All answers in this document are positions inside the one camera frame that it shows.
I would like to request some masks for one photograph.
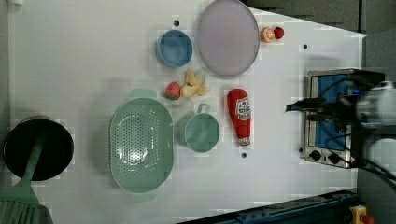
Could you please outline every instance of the cable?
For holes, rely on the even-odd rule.
[[[330,86],[328,86],[326,89],[324,89],[324,90],[320,93],[319,97],[323,97],[323,95],[324,95],[325,93],[327,93],[331,88],[333,88],[333,87],[335,87],[335,86],[337,86],[337,85],[339,85],[340,83],[345,82],[345,81],[352,81],[352,78],[351,78],[351,77],[344,77],[344,78],[341,78],[341,79],[338,80],[338,81],[335,81],[334,83],[332,83],[332,85],[330,85]]]
[[[327,135],[332,136],[332,134],[330,133],[329,129],[327,129],[327,128],[326,128],[324,125],[322,125],[321,123],[318,123],[318,122],[317,122],[317,124],[319,124],[319,127],[321,127],[322,130],[323,130]],[[338,140],[338,137],[341,137],[341,136],[335,137],[335,138],[333,139],[334,142],[337,143],[340,147],[345,148],[345,147],[346,147],[345,144],[341,143],[341,142]]]
[[[344,81],[353,81],[353,82],[355,82],[355,83],[358,83],[358,82],[359,82],[360,84],[362,84],[363,86],[366,86],[366,87],[368,87],[368,88],[372,88],[372,87],[373,87],[373,85],[371,85],[371,84],[368,83],[367,81],[362,80],[362,79],[360,79],[360,78],[357,78],[357,77],[355,77],[355,78],[353,78],[353,77],[345,77],[345,78],[342,78],[342,79],[340,79],[340,80],[338,80],[338,81],[335,81],[334,83],[332,83],[332,85],[328,86],[324,91],[321,92],[321,95],[320,95],[320,96],[323,96],[323,95],[324,95],[325,93],[327,93],[327,91],[329,91],[332,87],[334,87],[334,86],[336,86],[336,85],[339,85],[340,83],[342,83],[342,82],[344,82]],[[320,127],[323,129],[323,131],[324,131],[327,135],[331,135],[331,134],[330,134],[330,131],[329,131],[325,126],[323,126],[323,125],[320,124]],[[341,138],[341,137],[351,136],[351,135],[353,135],[353,134],[356,134],[356,133],[349,133],[349,134],[344,134],[344,135],[340,135],[340,136],[335,136],[335,137],[329,138],[329,139],[327,139],[327,140],[325,141],[325,145],[326,145],[327,149],[330,150],[331,153],[335,153],[335,152],[334,152],[333,150],[329,149],[329,146],[328,146],[329,141],[334,141],[334,142],[336,142],[339,146],[343,147],[345,150],[350,151],[350,149],[347,148],[347,147],[345,146],[345,144],[342,144],[338,139]],[[341,157],[339,157],[339,159],[340,159],[341,161],[343,161],[343,162],[348,163],[348,164],[352,164],[350,161],[346,161],[346,160],[344,160],[344,159],[341,158]],[[396,176],[395,176],[394,174],[392,174],[390,171],[388,171],[388,170],[385,169],[384,167],[382,167],[382,166],[376,164],[376,163],[373,162],[373,161],[370,161],[370,160],[365,159],[365,158],[362,158],[362,159],[363,159],[366,163],[368,163],[369,165],[373,166],[374,168],[369,168],[369,167],[366,167],[366,166],[358,166],[358,168],[361,168],[362,170],[365,170],[365,171],[367,171],[367,172],[370,172],[370,173],[372,173],[372,174],[374,174],[374,175],[379,176],[381,179],[383,179],[384,181],[388,182],[388,183],[389,183],[389,186],[390,186],[391,188],[393,188],[394,191],[396,191]]]
[[[364,80],[364,79],[362,79],[362,78],[359,78],[359,77],[344,77],[344,78],[341,78],[341,79],[338,80],[338,81],[335,81],[334,83],[332,83],[332,85],[330,85],[330,86],[328,86],[326,89],[324,89],[324,90],[320,93],[319,97],[322,97],[322,96],[323,96],[325,93],[327,93],[327,91],[329,91],[332,87],[337,86],[337,85],[339,85],[340,83],[345,82],[345,81],[352,81],[352,82],[355,82],[355,83],[359,83],[359,84],[361,84],[362,86],[365,86],[365,87],[367,87],[367,88],[372,88],[372,87],[373,87],[373,84],[367,82],[366,80]]]
[[[327,133],[329,134],[330,131],[329,131],[327,128],[325,128],[324,126],[322,126],[322,128],[323,128],[323,130],[324,130],[325,132],[327,132]],[[354,134],[357,134],[357,133],[360,133],[360,132],[362,132],[362,131],[358,131],[358,132],[355,132],[355,133],[348,133],[348,134],[336,136],[336,137],[333,137],[333,138],[329,138],[329,139],[327,139],[326,142],[325,142],[326,147],[327,147],[327,149],[328,149],[331,153],[335,153],[333,150],[329,149],[329,147],[328,147],[328,145],[327,145],[327,143],[328,143],[329,141],[332,141],[332,140],[335,141],[335,140],[338,139],[338,138],[345,137],[345,136],[351,136],[351,135],[354,135]],[[349,149],[349,148],[346,148],[345,145],[342,145],[342,146],[345,148],[345,150],[350,151],[350,149]],[[341,157],[339,157],[339,159],[340,159],[340,161],[343,161],[343,162],[345,162],[345,163],[347,163],[347,164],[349,164],[349,165],[352,164],[352,162],[347,161],[347,160],[345,160],[345,159],[343,159],[343,158],[341,158]],[[373,161],[370,161],[370,160],[365,159],[365,158],[361,158],[361,159],[364,160],[366,163],[368,163],[370,166],[373,166],[374,168],[371,168],[370,166],[367,166],[367,165],[366,165],[366,166],[358,166],[358,168],[360,168],[360,169],[362,169],[362,170],[365,170],[365,171],[367,171],[367,172],[369,172],[369,173],[372,173],[372,174],[374,174],[374,175],[379,176],[381,179],[383,179],[384,181],[388,182],[388,183],[389,183],[389,186],[390,186],[393,190],[396,191],[396,176],[395,176],[394,174],[392,174],[390,171],[388,171],[388,170],[385,169],[384,167],[382,167],[382,166],[376,164],[376,163],[373,162]]]

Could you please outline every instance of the mug handle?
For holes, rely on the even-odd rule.
[[[207,114],[207,113],[209,113],[209,109],[210,109],[210,105],[207,105],[207,104],[200,104],[199,106],[198,106],[198,114],[199,113],[202,113],[202,107],[204,107],[204,106],[206,106],[206,109],[205,109],[205,113]]]

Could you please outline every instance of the green colander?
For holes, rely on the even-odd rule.
[[[158,188],[173,166],[172,117],[150,97],[134,98],[120,107],[110,124],[111,173],[132,193]]]

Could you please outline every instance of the white table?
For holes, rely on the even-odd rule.
[[[363,35],[251,9],[260,28],[279,25],[286,34],[281,43],[261,44],[256,62],[242,76],[214,76],[196,46],[187,66],[161,65],[154,54],[158,36],[180,19],[179,29],[194,40],[210,2],[26,0],[22,7],[10,7],[11,128],[30,116],[47,115],[75,139],[67,170],[34,183],[54,223],[175,223],[356,188],[357,170],[299,158],[300,115],[285,114],[284,105],[303,96],[308,70],[361,68]],[[206,154],[175,143],[172,174],[154,199],[136,202],[109,170],[109,119],[133,88],[162,93],[170,81],[181,82],[187,68],[204,68],[211,92],[190,101],[159,99],[174,122],[200,103],[211,104],[221,125],[220,141]],[[252,149],[245,159],[224,104],[232,88],[247,89],[252,104]]]

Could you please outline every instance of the spatula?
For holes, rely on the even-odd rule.
[[[31,182],[44,141],[45,135],[41,133],[35,141],[21,181],[0,193],[0,224],[38,224],[40,204]]]

